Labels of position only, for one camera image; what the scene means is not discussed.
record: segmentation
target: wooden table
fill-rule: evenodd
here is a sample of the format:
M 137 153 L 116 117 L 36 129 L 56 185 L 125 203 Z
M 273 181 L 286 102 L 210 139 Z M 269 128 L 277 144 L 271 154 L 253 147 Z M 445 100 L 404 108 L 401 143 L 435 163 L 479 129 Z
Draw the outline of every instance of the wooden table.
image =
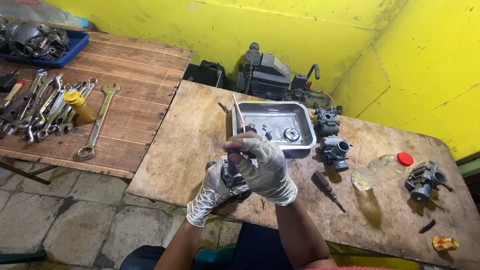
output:
M 225 114 L 217 103 L 230 109 L 232 93 L 182 81 L 127 192 L 185 207 L 198 192 L 206 163 L 224 155 L 221 146 L 231 135 L 231 112 Z M 237 100 L 261 100 L 235 95 Z M 336 173 L 326 168 L 319 161 L 315 147 L 306 158 L 287 160 L 289 174 L 299 189 L 297 199 L 304 203 L 325 239 L 419 262 L 477 269 L 480 217 L 445 143 L 359 119 L 338 118 L 341 121 L 339 136 L 353 145 L 348 153 L 348 171 Z M 434 193 L 433 202 L 422 207 L 409 200 L 403 179 L 368 192 L 352 185 L 350 176 L 356 168 L 380 155 L 401 151 L 414 157 L 413 166 L 426 160 L 438 162 L 455 191 L 449 193 L 440 187 L 441 191 Z M 317 170 L 329 178 L 346 213 L 311 181 Z M 225 203 L 215 213 L 271 228 L 277 226 L 274 205 L 256 194 L 242 203 Z M 433 218 L 437 224 L 419 234 L 419 229 Z M 455 252 L 437 253 L 432 239 L 438 235 L 454 237 L 460 248 Z
M 90 32 L 90 43 L 62 69 L 63 83 L 98 79 L 88 102 L 99 110 L 105 83 L 120 83 L 96 143 L 96 154 L 87 161 L 77 156 L 92 131 L 93 123 L 78 126 L 67 135 L 50 135 L 28 146 L 18 135 L 0 141 L 0 155 L 80 170 L 132 178 L 163 120 L 193 52 L 177 46 L 136 38 Z M 0 60 L 0 74 L 18 64 Z M 19 78 L 28 91 L 38 67 L 22 65 Z

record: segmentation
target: pink straw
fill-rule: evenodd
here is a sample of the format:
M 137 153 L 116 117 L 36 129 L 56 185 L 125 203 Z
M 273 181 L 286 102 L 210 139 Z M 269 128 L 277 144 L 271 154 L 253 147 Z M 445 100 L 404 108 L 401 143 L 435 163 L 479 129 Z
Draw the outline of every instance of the pink straw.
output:
M 237 108 L 237 111 L 239 112 L 241 124 L 242 124 L 242 127 L 243 127 L 243 132 L 245 133 L 245 120 L 243 119 L 243 115 L 241 114 L 239 104 L 237 102 L 237 99 L 235 98 L 235 94 L 232 94 L 232 98 L 233 98 L 233 102 L 235 103 L 235 107 Z

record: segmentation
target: white glove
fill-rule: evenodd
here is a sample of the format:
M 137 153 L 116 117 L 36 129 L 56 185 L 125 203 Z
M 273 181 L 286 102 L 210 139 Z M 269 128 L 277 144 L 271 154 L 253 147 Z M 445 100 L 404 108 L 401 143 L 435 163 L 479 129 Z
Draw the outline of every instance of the white glove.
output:
M 208 215 L 219 204 L 228 198 L 248 190 L 246 184 L 238 185 L 230 189 L 223 183 L 221 172 L 227 156 L 222 156 L 215 165 L 207 169 L 206 176 L 198 191 L 197 196 L 187 205 L 187 220 L 192 225 L 204 227 Z
M 239 154 L 230 155 L 250 190 L 280 206 L 295 200 L 297 186 L 288 176 L 285 156 L 276 144 L 255 132 L 246 132 L 230 138 L 225 148 L 241 149 L 257 156 L 258 168 Z

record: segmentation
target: tile floor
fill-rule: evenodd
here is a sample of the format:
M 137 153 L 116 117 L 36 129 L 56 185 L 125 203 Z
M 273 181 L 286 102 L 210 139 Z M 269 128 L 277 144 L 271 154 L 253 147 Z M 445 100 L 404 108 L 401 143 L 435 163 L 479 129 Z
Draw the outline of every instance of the tile floor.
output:
M 25 171 L 45 164 L 0 157 Z M 141 245 L 167 246 L 185 209 L 125 193 L 118 177 L 64 167 L 44 172 L 43 185 L 0 168 L 0 253 L 29 253 L 43 247 L 43 262 L 0 265 L 0 270 L 118 269 Z M 240 223 L 213 218 L 199 247 L 235 243 Z

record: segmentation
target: blue tray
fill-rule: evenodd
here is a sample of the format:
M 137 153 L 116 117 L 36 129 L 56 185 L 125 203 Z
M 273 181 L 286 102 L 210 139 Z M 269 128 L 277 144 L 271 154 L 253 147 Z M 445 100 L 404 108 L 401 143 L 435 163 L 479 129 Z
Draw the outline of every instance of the blue tray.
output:
M 88 45 L 88 39 L 90 37 L 90 35 L 86 32 L 79 32 L 79 31 L 73 31 L 73 30 L 65 30 L 65 32 L 67 32 L 67 35 L 70 38 L 70 44 L 68 45 L 68 48 L 70 48 L 70 51 L 63 54 L 62 57 L 60 57 L 60 59 L 56 61 L 47 61 L 47 60 L 13 56 L 12 51 L 8 46 L 8 43 L 2 48 L 0 48 L 0 58 L 3 58 L 10 62 L 35 65 L 40 67 L 62 68 L 66 64 L 68 64 L 80 51 L 82 51 Z

